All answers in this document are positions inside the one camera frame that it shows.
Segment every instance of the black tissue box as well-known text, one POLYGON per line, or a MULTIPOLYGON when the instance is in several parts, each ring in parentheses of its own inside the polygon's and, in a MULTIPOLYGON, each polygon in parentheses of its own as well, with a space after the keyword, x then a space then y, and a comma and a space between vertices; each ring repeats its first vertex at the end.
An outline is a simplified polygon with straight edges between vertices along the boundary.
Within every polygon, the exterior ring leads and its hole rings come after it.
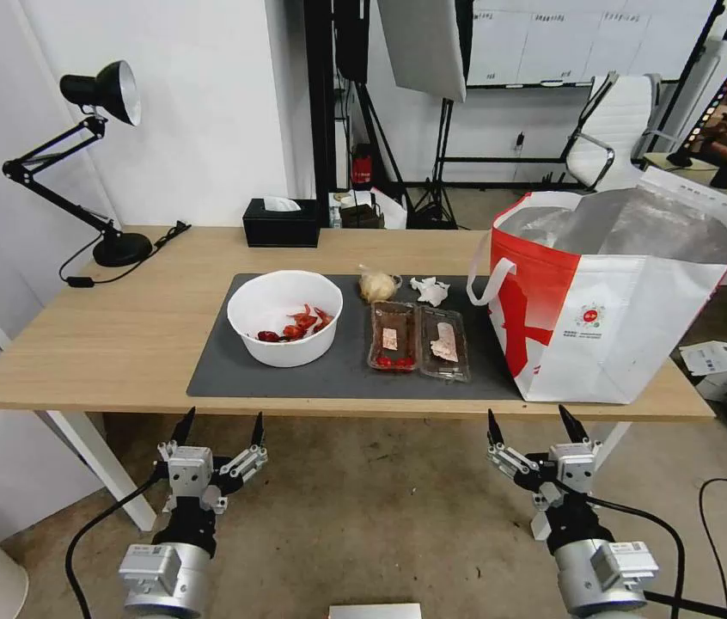
POLYGON ((295 200, 300 211, 267 211, 263 198, 252 198, 243 213, 243 231, 249 247, 317 247, 318 201, 295 200))

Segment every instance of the office chair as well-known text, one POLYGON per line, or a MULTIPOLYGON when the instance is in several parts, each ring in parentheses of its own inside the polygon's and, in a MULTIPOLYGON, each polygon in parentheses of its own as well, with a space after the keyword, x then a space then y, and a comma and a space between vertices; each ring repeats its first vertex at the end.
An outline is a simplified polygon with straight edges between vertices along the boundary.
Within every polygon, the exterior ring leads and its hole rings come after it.
POLYGON ((590 98, 562 153, 567 169, 590 191, 635 187, 642 171, 632 165, 638 141, 649 133, 659 101, 658 76, 595 77, 590 98))

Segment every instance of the gray desk mat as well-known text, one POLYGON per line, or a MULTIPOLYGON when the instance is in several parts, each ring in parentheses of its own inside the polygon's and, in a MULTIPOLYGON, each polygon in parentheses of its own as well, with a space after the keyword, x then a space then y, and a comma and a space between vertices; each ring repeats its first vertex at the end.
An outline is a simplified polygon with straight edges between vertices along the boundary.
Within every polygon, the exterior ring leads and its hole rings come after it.
MULTIPOLYGON (((461 312, 467 334, 467 358, 472 380, 448 382, 420 371, 393 374, 371 369, 369 355, 372 325, 370 307, 361 300, 357 275, 327 275, 344 295, 335 340, 329 350, 310 364, 273 368, 249 355, 226 318, 226 303, 237 288, 257 277, 239 273, 223 300, 215 324, 192 375, 186 393, 203 397, 364 398, 384 400, 517 400, 521 396, 507 370, 498 338, 486 308, 476 308, 467 298, 467 278, 443 278, 451 284, 442 310, 461 312)), ((409 277, 396 301, 414 301, 409 277)), ((483 290, 486 278, 476 281, 483 290)))

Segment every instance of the logo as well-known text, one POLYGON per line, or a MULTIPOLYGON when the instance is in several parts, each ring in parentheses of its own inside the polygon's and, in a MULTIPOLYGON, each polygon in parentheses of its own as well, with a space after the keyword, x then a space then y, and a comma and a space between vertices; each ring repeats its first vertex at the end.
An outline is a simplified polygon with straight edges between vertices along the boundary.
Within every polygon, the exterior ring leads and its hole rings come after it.
POLYGON ((576 324, 580 328, 598 328, 602 325, 604 308, 598 303, 589 303, 581 306, 581 311, 576 318, 576 324))

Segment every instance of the white tissue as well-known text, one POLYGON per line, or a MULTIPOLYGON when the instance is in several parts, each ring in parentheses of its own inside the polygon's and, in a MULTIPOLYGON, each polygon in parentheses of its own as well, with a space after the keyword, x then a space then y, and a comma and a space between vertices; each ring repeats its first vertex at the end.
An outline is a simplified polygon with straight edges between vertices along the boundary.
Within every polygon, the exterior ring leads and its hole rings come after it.
POLYGON ((435 278, 423 278, 418 281, 415 278, 409 280, 413 290, 420 292, 418 302, 426 301, 432 307, 437 307, 449 295, 449 284, 436 282, 435 278))
POLYGON ((276 198, 275 196, 266 196, 263 198, 263 208, 267 211, 300 211, 301 207, 297 205, 295 200, 289 198, 276 198))

